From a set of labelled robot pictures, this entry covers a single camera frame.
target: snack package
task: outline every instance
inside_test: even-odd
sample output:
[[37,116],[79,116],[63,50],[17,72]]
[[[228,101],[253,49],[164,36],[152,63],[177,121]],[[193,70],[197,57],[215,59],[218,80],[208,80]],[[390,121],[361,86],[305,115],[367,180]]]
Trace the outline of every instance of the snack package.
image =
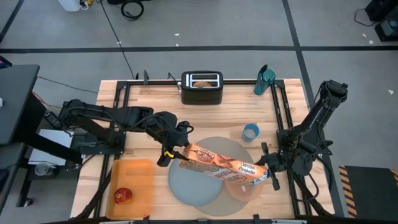
[[182,154],[188,161],[180,160],[181,168],[202,172],[234,184],[258,184],[269,175],[266,167],[222,156],[196,144],[187,146]]

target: blue cup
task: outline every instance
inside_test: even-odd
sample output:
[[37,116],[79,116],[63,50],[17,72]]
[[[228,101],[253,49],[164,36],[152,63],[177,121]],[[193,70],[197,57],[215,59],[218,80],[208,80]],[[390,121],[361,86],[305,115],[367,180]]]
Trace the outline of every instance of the blue cup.
[[249,123],[244,126],[242,139],[246,142],[251,142],[260,134],[260,129],[256,124]]

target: concrete floor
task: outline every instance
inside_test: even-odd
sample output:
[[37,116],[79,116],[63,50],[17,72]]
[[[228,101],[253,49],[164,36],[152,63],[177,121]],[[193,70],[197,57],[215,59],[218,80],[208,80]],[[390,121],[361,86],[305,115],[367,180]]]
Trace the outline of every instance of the concrete floor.
[[[355,10],[370,0],[288,0],[301,46],[380,46],[372,27],[354,22]],[[17,0],[0,3],[0,30]],[[144,15],[127,21],[120,9],[104,2],[123,47],[179,46],[294,46],[283,1],[274,0],[153,0],[144,2]],[[364,12],[358,20],[370,23]],[[56,0],[25,0],[1,49],[104,48],[101,53],[2,54],[14,64],[40,65],[39,75],[78,88],[97,91],[104,79],[128,79],[130,71],[100,4],[87,11],[65,12]],[[133,72],[146,69],[151,79],[179,76],[186,70],[219,70],[226,78],[254,78],[267,63],[277,78],[302,78],[294,48],[281,50],[126,52]],[[398,169],[394,136],[398,128],[397,51],[304,51],[304,63],[315,95],[319,84],[334,79],[349,84],[346,103],[325,128],[335,143],[332,165]],[[34,90],[52,105],[79,98],[95,103],[96,95],[37,80]],[[15,208],[23,173],[0,216],[0,223],[42,223],[66,220],[73,201],[75,180],[34,182],[29,196],[35,204]]]

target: yellow and black striped tape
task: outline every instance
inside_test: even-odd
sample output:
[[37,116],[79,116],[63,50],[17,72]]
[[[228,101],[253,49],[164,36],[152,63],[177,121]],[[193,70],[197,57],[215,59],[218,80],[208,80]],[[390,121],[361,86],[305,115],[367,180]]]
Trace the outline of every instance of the yellow and black striped tape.
[[349,185],[348,173],[345,166],[340,166],[339,172],[340,172],[341,182],[343,183],[343,191],[344,191],[344,196],[346,198],[348,217],[356,218],[357,214],[355,209],[354,196],[351,191],[351,186]]
[[390,169],[390,170],[394,174],[394,178],[396,179],[397,187],[398,187],[398,172],[396,170],[394,170],[394,169]]

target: black metal frame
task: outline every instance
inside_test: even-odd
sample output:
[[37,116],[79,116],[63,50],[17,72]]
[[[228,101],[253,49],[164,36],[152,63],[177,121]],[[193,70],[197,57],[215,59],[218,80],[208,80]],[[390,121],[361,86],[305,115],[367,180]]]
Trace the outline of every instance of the black metal frame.
[[[225,85],[254,85],[256,83],[255,79],[247,79],[247,80],[224,80]],[[119,105],[119,99],[120,99],[120,94],[121,90],[125,89],[124,91],[124,98],[123,98],[123,106],[127,106],[128,101],[129,101],[129,94],[130,94],[130,88],[132,86],[136,85],[176,85],[176,91],[177,91],[177,84],[176,81],[174,80],[134,80],[134,81],[118,81],[116,84],[116,92],[115,92],[115,97],[114,97],[114,102],[113,102],[113,108],[117,108]],[[271,85],[271,92],[272,92],[272,99],[274,102],[274,108],[275,108],[275,113],[276,113],[276,118],[277,118],[277,124],[278,124],[278,130],[281,131],[284,130],[284,125],[282,121],[282,115],[280,113],[280,107],[279,107],[279,101],[278,101],[278,96],[277,96],[277,87],[280,88],[280,92],[282,95],[282,101],[284,104],[284,110],[286,114],[286,120],[288,124],[288,128],[293,128],[293,121],[292,121],[292,116],[290,113],[290,107],[289,107],[289,102],[287,100],[287,94],[286,94],[286,89],[285,89],[285,83],[284,80],[276,80],[275,85]],[[99,179],[99,186],[103,183],[107,170],[108,170],[108,164],[109,164],[109,156],[105,155],[104,156],[104,162],[101,170],[101,176]],[[288,173],[288,180],[289,180],[289,190],[290,190],[290,197],[292,198],[292,206],[293,206],[293,211],[295,217],[303,217],[300,214],[300,208],[299,208],[299,203],[295,198],[297,198],[297,193],[295,190],[295,185],[294,185],[294,180],[292,178],[292,175]],[[100,215],[100,210],[101,210],[101,201],[97,203],[94,211],[94,217],[97,218]],[[306,216],[311,216],[312,211],[311,211],[311,206],[310,204],[304,203],[305,207],[305,215]],[[240,222],[249,222],[252,223],[253,220],[240,220]]]

